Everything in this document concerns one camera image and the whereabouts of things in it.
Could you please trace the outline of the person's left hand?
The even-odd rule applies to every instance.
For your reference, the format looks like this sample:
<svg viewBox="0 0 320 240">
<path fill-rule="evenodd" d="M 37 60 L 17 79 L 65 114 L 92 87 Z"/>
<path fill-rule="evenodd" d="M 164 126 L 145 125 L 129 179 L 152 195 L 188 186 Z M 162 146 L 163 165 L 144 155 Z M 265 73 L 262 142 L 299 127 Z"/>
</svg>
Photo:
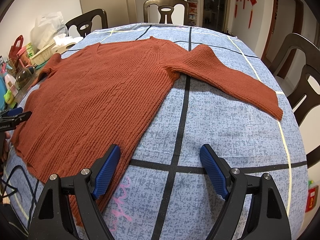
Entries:
<svg viewBox="0 0 320 240">
<path fill-rule="evenodd" d="M 9 154 L 9 142 L 11 135 L 9 132 L 4 133 L 4 141 L 3 141 L 3 153 L 1 154 L 1 160 L 3 163 L 5 163 L 8 159 L 8 154 Z"/>
</svg>

